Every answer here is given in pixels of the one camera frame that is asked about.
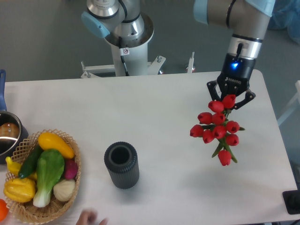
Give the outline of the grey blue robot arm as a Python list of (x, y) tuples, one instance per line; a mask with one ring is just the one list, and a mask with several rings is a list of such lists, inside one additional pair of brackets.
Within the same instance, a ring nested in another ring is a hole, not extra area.
[[(194, 18), (233, 30), (220, 75), (207, 84), (213, 100), (231, 102), (237, 110), (253, 100), (249, 80), (260, 51), (275, 2), (272, 0), (197, 0)], [(111, 46), (116, 76), (154, 75), (164, 60), (148, 61), (148, 43), (154, 34), (152, 20), (140, 10), (137, 0), (89, 0), (81, 15), (85, 27)]]

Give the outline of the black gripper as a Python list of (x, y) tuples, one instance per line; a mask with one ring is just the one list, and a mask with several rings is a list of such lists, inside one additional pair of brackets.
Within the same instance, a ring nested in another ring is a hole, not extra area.
[(249, 80), (255, 66), (255, 59), (249, 60), (245, 58), (236, 58), (231, 54), (227, 54), (221, 70), (221, 74), (217, 80), (207, 82), (210, 97), (213, 101), (221, 101), (217, 93), (216, 87), (219, 85), (221, 96), (234, 94), (239, 96), (245, 92), (245, 98), (234, 104), (233, 110), (238, 110), (250, 101), (256, 94), (249, 88)]

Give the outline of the person's hand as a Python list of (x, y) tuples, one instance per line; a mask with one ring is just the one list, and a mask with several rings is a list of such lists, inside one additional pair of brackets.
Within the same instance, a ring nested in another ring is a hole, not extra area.
[(109, 219), (104, 218), (97, 223), (98, 214), (96, 211), (91, 209), (85, 209), (81, 212), (76, 225), (107, 225)]

